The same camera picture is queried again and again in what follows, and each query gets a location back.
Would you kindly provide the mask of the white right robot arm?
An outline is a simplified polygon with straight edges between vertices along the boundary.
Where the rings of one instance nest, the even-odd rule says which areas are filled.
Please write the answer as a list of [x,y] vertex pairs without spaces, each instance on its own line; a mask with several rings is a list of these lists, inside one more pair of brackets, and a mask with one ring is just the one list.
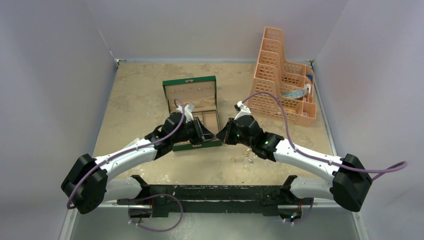
[[290,176],[284,182],[280,196],[288,204],[298,199],[320,198],[334,200],[342,208],[359,212],[373,183],[359,159],[351,154],[330,156],[298,145],[287,138],[263,131],[251,115],[229,118],[216,137],[227,145],[242,144],[259,158],[288,164],[316,175],[316,178]]

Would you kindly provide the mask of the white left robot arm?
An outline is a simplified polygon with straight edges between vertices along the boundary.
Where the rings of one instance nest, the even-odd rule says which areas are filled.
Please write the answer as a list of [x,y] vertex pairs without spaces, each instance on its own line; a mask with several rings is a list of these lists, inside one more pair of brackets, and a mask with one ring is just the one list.
[[184,114],[173,112],[164,124],[130,146],[103,156],[86,153],[78,157],[60,186],[68,197],[66,207],[87,214],[105,200],[108,183],[121,173],[163,157],[175,144],[197,146],[216,138],[197,117],[187,120]]

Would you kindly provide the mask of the silver jewelry piece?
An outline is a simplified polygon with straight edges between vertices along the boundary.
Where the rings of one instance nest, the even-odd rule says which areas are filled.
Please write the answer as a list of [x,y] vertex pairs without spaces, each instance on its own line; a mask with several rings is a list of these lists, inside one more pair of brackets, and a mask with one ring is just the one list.
[[255,157],[254,156],[246,155],[245,160],[246,160],[246,165],[248,167],[254,166],[254,163],[255,163]]

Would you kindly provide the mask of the green jewelry box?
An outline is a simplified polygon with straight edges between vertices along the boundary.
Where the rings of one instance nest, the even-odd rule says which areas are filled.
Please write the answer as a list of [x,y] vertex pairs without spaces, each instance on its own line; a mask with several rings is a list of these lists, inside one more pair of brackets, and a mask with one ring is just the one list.
[[174,99],[180,99],[193,118],[203,126],[203,134],[207,131],[217,134],[221,130],[217,108],[217,78],[214,75],[164,80],[162,87],[170,113],[176,111]]

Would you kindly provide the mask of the blue item in organizer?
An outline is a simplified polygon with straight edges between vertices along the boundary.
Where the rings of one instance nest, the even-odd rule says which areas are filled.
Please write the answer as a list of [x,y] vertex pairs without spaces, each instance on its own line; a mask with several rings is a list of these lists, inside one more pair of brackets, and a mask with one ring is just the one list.
[[300,89],[296,89],[296,90],[292,90],[292,91],[281,92],[281,95],[283,97],[289,98],[289,99],[301,99],[301,98],[305,97],[308,93],[309,93],[309,91],[307,89],[300,88]]

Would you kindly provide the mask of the peach plastic file organizer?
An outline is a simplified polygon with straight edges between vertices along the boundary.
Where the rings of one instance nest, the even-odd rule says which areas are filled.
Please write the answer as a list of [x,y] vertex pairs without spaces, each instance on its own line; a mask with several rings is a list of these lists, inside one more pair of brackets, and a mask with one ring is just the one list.
[[[250,87],[252,98],[246,105],[254,115],[309,127],[317,117],[315,75],[309,63],[288,61],[285,57],[284,33],[266,26]],[[286,98],[281,92],[307,89],[299,99]]]

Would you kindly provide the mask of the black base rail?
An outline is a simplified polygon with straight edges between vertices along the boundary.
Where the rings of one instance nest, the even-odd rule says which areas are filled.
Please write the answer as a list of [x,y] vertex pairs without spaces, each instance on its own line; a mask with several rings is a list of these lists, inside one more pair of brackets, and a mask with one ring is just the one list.
[[140,193],[132,198],[120,198],[117,204],[152,207],[154,218],[184,212],[261,214],[289,219],[301,217],[302,207],[313,202],[311,197],[301,199],[290,192],[293,175],[282,185],[147,184],[139,176],[133,178],[141,185]]

